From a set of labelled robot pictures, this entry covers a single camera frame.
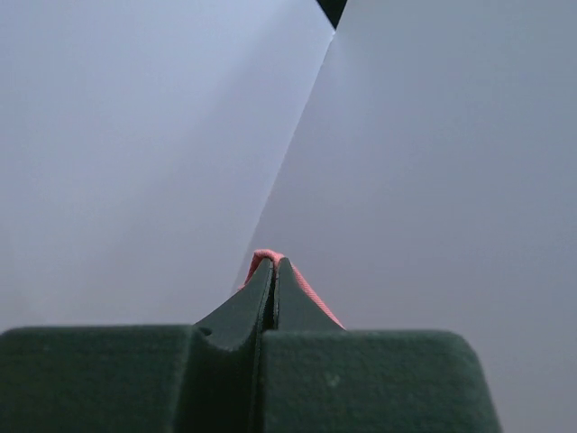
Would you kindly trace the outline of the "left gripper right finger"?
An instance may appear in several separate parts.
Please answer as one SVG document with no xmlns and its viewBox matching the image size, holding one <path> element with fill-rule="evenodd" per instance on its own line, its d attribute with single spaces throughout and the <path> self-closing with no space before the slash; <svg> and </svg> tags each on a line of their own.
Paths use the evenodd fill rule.
<svg viewBox="0 0 577 433">
<path fill-rule="evenodd" d="M 261 352 L 266 432 L 498 432 L 478 356 L 439 330 L 346 331 L 280 261 Z"/>
</svg>

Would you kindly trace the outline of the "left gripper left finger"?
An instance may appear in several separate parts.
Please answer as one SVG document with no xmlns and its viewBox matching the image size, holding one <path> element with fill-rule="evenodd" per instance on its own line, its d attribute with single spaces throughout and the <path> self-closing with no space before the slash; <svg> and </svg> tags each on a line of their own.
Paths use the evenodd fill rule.
<svg viewBox="0 0 577 433">
<path fill-rule="evenodd" d="M 194 325 L 19 327 L 1 336 L 4 432 L 252 432 L 274 269 Z"/>
</svg>

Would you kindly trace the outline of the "pink t shirt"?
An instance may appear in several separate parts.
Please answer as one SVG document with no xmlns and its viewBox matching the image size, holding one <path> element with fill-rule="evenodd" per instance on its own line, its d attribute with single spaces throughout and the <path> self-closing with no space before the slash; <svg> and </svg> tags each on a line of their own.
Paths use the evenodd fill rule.
<svg viewBox="0 0 577 433">
<path fill-rule="evenodd" d="M 274 270 L 279 269 L 280 262 L 285 259 L 285 255 L 282 253 L 275 252 L 271 249 L 257 249 L 252 254 L 252 259 L 249 265 L 248 272 L 244 279 L 243 284 L 238 288 L 242 290 L 246 284 L 249 282 L 253 274 L 256 272 L 258 266 L 261 264 L 262 260 L 268 259 L 272 262 Z M 326 306 L 326 304 L 321 300 L 318 294 L 307 282 L 305 277 L 298 270 L 297 266 L 291 264 L 293 275 L 296 278 L 298 287 L 340 328 L 344 328 L 343 324 L 336 317 L 336 315 Z"/>
</svg>

